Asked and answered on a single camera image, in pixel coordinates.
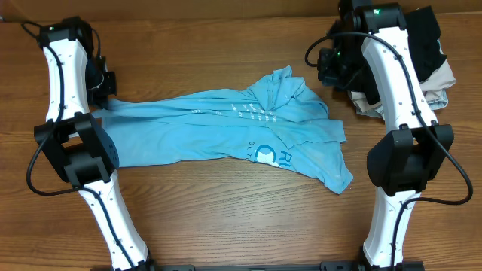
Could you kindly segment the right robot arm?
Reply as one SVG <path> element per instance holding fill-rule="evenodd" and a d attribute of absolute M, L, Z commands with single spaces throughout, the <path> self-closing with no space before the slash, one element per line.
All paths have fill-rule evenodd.
<path fill-rule="evenodd" d="M 383 106 L 385 136 L 370 149 L 367 170 L 376 188 L 368 237 L 355 261 L 324 262 L 322 270 L 422 270 L 402 255 L 410 214 L 453 143 L 419 86 L 410 55 L 407 23 L 396 3 L 341 1 L 340 19 L 328 31 L 318 79 L 339 90 L 358 88 Z"/>

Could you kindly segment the light blue printed t-shirt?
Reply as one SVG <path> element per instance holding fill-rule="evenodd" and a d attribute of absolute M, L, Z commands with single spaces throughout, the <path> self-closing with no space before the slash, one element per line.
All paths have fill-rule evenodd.
<path fill-rule="evenodd" d="M 342 193 L 353 176 L 343 123 L 290 67 L 245 90 L 208 90 L 156 102 L 113 99 L 95 112 L 122 167 L 235 157 L 298 172 Z"/>

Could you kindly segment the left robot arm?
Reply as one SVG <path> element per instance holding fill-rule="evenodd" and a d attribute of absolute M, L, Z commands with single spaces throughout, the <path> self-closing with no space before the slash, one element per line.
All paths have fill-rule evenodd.
<path fill-rule="evenodd" d="M 34 128 L 38 148 L 29 162 L 26 183 L 44 154 L 62 181 L 64 193 L 79 193 L 90 207 L 108 246 L 112 270 L 154 270 L 148 246 L 136 231 L 118 181 L 119 156 L 111 137 L 90 113 L 105 109 L 116 94 L 114 72 L 100 54 L 99 35 L 80 17 L 39 26 L 34 36 L 47 60 L 50 98 L 46 122 Z"/>

